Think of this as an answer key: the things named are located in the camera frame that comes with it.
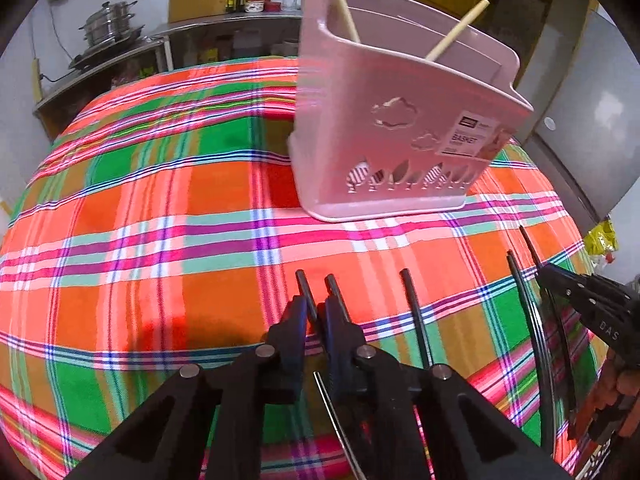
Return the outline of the person right hand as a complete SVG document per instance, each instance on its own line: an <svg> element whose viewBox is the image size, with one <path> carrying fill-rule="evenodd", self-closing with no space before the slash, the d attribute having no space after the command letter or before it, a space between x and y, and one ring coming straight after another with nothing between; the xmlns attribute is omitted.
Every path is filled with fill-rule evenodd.
<svg viewBox="0 0 640 480"><path fill-rule="evenodd" d="M576 416L571 439L575 440L586 432L589 419L595 410L602 410L608 405L613 405L619 396L632 396L634 406L626 416L618 434L623 438L628 438L636 432L639 426L639 371L616 370L614 364L616 358L616 353L608 348L600 376Z"/></svg>

